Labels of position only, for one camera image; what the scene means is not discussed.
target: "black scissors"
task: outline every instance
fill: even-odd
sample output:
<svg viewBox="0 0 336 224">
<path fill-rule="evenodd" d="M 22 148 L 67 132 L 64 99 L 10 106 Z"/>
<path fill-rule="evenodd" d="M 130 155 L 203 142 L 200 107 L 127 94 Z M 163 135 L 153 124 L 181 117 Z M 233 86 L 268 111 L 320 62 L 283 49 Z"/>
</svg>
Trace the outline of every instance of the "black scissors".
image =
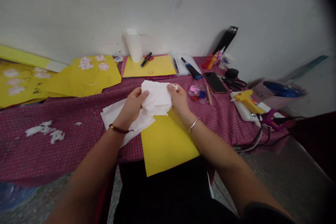
<svg viewBox="0 0 336 224">
<path fill-rule="evenodd" d="M 228 77 L 222 76 L 222 81 L 228 86 L 232 91 L 241 91 L 242 88 L 247 86 L 247 83 L 238 79 L 230 79 Z"/>
</svg>

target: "floor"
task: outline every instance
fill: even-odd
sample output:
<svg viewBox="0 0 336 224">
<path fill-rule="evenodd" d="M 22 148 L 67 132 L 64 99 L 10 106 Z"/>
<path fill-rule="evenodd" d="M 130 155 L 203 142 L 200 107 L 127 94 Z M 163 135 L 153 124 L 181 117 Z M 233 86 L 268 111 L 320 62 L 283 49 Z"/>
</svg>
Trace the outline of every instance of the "floor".
<svg viewBox="0 0 336 224">
<path fill-rule="evenodd" d="M 294 139 L 288 141 L 279 155 L 271 152 L 241 155 L 296 221 L 299 223 L 320 222 L 325 214 L 328 196 L 335 189 L 335 184 L 325 176 Z M 12 212 L 0 214 L 0 220 L 4 223 L 43 223 L 69 177 L 70 174 L 67 174 L 57 181 L 39 188 L 29 203 Z M 109 223 L 113 223 L 120 190 L 121 180 L 117 170 L 111 198 Z M 217 174 L 212 190 L 216 200 L 233 212 L 236 211 L 229 193 Z"/>
</svg>

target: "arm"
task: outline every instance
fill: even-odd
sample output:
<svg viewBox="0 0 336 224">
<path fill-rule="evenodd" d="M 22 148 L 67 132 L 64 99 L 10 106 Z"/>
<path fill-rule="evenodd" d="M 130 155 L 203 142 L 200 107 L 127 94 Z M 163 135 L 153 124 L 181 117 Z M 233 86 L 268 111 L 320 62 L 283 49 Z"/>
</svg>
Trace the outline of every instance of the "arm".
<svg viewBox="0 0 336 224">
<path fill-rule="evenodd" d="M 189 130 L 196 116 L 189 110 L 185 90 L 179 86 L 175 91 L 169 85 L 168 91 L 171 94 L 174 112 Z M 190 135 L 199 152 L 216 168 L 233 199 L 239 216 L 242 216 L 244 208 L 251 202 L 268 204 L 290 216 L 268 192 L 248 164 L 220 136 L 209 130 L 201 120 L 196 122 Z"/>
<path fill-rule="evenodd" d="M 115 127 L 129 129 L 149 92 L 129 94 Z M 113 169 L 125 134 L 109 128 L 71 176 L 46 223 L 92 223 L 98 194 Z"/>
</svg>

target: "black phone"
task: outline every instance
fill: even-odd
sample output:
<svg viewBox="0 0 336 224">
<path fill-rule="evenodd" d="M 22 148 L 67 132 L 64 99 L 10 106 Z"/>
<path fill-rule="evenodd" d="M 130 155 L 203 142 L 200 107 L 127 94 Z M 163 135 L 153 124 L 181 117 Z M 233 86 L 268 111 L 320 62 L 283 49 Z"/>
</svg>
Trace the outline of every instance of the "black phone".
<svg viewBox="0 0 336 224">
<path fill-rule="evenodd" d="M 224 84 L 217 77 L 216 73 L 208 72 L 203 74 L 207 82 L 209 83 L 214 93 L 227 93 L 228 90 L 224 87 Z"/>
</svg>

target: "hand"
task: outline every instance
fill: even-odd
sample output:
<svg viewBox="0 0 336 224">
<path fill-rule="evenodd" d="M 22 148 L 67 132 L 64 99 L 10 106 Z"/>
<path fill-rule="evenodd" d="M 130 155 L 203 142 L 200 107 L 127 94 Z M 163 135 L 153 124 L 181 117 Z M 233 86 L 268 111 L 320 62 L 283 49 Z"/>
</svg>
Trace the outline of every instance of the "hand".
<svg viewBox="0 0 336 224">
<path fill-rule="evenodd" d="M 167 86 L 171 96 L 173 109 L 175 114 L 188 128 L 194 120 L 196 120 L 196 116 L 189 109 L 186 91 L 179 84 L 174 83 L 174 85 L 178 86 L 177 90 L 175 90 L 172 85 Z"/>
<path fill-rule="evenodd" d="M 141 104 L 146 100 L 149 91 L 141 93 L 141 87 L 137 87 L 127 96 L 125 105 L 121 109 L 118 117 L 113 122 L 113 125 L 122 129 L 128 130 L 132 122 L 134 122 L 140 113 Z"/>
</svg>

